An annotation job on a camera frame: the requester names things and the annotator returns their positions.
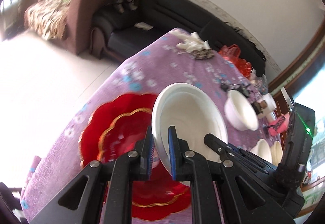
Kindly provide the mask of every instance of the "green light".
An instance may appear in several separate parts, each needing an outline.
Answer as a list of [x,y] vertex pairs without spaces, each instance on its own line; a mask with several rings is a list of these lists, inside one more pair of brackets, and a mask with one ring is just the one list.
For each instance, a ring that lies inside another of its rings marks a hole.
[[307,124],[303,121],[303,119],[301,118],[301,116],[299,115],[298,112],[297,112],[297,115],[298,115],[299,119],[301,120],[301,122],[303,123],[304,127],[306,128],[306,132],[311,136],[311,138],[313,138],[313,135],[311,135],[311,132],[310,132],[310,128],[307,127]]

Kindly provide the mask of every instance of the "metal screw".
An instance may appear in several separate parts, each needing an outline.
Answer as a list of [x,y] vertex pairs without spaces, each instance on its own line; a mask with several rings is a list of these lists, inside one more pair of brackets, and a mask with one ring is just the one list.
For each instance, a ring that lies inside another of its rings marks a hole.
[[94,160],[94,161],[91,161],[89,165],[90,165],[90,167],[95,168],[95,167],[98,167],[100,165],[100,162],[97,161],[97,160]]
[[232,167],[234,165],[234,163],[230,160],[225,160],[224,161],[224,166],[225,167]]
[[193,151],[186,151],[185,152],[186,157],[193,157],[194,155],[195,155],[195,153]]
[[136,157],[138,155],[138,152],[137,151],[129,151],[128,152],[128,154],[127,154],[127,156],[128,157]]
[[298,164],[297,169],[298,172],[304,172],[306,169],[306,165]]

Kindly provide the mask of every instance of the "gold rim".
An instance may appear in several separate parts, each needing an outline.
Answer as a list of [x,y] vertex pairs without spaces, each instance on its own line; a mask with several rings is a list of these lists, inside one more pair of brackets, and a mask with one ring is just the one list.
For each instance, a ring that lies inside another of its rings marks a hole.
[[184,195],[187,192],[187,190],[189,190],[189,187],[186,188],[181,194],[175,195],[170,201],[165,202],[165,203],[152,203],[150,205],[145,206],[145,205],[140,205],[137,202],[132,201],[132,205],[134,205],[136,207],[167,206],[167,205],[170,205],[170,204],[174,203],[178,199],[178,197],[181,196],[181,195]]
[[[180,210],[180,211],[177,211],[177,212],[169,213],[167,216],[172,215],[172,214],[177,214],[177,213],[179,213],[179,212],[183,212],[184,210],[187,210],[190,206],[191,206],[191,203],[190,203],[186,208],[184,208],[184,209],[182,209],[182,210]],[[140,220],[145,220],[145,219],[142,219],[142,218],[137,217],[137,216],[135,216],[135,217],[133,217],[133,218],[137,218],[137,219],[140,219]]]
[[[105,105],[105,104],[107,104],[107,103],[112,103],[113,101],[115,101],[115,100],[117,100],[119,97],[122,97],[122,96],[124,96],[124,95],[126,95],[126,94],[128,94],[128,95],[135,95],[135,96],[142,96],[142,95],[148,95],[148,94],[152,94],[152,95],[156,95],[156,94],[154,94],[154,93],[152,93],[152,92],[145,92],[145,93],[143,93],[143,94],[140,94],[140,93],[125,93],[125,94],[122,94],[122,95],[119,95],[119,96],[117,96],[115,99],[113,99],[113,100],[111,100],[111,101],[107,101],[107,102],[105,102],[105,103],[103,103],[103,104],[101,104],[101,105],[99,105],[92,113],[91,113],[91,115],[90,115],[90,117],[89,117],[89,119],[88,119],[88,123],[87,123],[87,126],[85,127],[85,129],[90,125],[90,123],[91,123],[91,120],[92,120],[92,118],[93,118],[93,115],[95,114],[95,112],[101,107],[101,106],[103,106],[103,105]],[[80,167],[81,167],[81,169],[83,169],[83,156],[82,156],[82,154],[81,154],[81,139],[82,139],[82,135],[83,135],[83,132],[84,132],[84,130],[81,132],[81,134],[80,134],[80,136],[79,136],[79,140],[78,140],[78,151],[79,151],[79,156],[80,156]]]
[[106,134],[112,130],[114,127],[115,127],[115,124],[116,122],[122,118],[122,117],[125,117],[125,116],[131,116],[133,115],[134,113],[137,113],[137,112],[146,112],[146,113],[149,113],[149,114],[152,114],[152,110],[149,109],[149,108],[139,108],[139,109],[136,109],[132,112],[127,112],[127,113],[123,113],[119,116],[117,116],[113,121],[112,123],[110,124],[109,128],[107,130],[105,130],[102,135],[100,136],[100,139],[98,141],[98,149],[99,149],[99,154],[97,156],[97,160],[101,161],[102,157],[103,157],[103,154],[105,153],[105,150],[103,150],[103,143],[104,143],[104,139],[106,137]]

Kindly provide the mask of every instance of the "sofa cushion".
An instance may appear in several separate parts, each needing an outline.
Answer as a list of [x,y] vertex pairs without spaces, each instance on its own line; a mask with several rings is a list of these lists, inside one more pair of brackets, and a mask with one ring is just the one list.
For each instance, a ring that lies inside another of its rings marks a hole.
[[99,9],[93,15],[93,23],[97,18],[105,18],[111,23],[114,30],[123,30],[132,27],[141,21],[139,12],[137,10],[125,10],[123,13],[119,13],[112,6],[106,6]]
[[264,57],[263,53],[252,42],[246,40],[218,18],[211,20],[200,31],[199,36],[203,41],[208,41],[210,47],[216,51],[219,51],[223,45],[238,45],[241,51],[239,57],[251,63],[252,67],[256,70],[256,75],[261,76],[265,73],[265,61],[262,58]]
[[188,0],[141,0],[139,8],[144,22],[165,32],[177,27],[199,32],[213,17]]
[[113,32],[109,38],[108,47],[123,57],[129,58],[164,34],[165,32],[155,27],[148,31],[137,27],[130,27],[122,31]]

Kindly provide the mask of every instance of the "leopard print blanket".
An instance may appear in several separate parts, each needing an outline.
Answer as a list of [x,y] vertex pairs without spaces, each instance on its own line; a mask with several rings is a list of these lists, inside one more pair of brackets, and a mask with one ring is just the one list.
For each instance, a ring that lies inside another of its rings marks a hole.
[[68,9],[69,2],[41,0],[25,11],[25,28],[35,31],[45,40],[62,39],[67,23]]

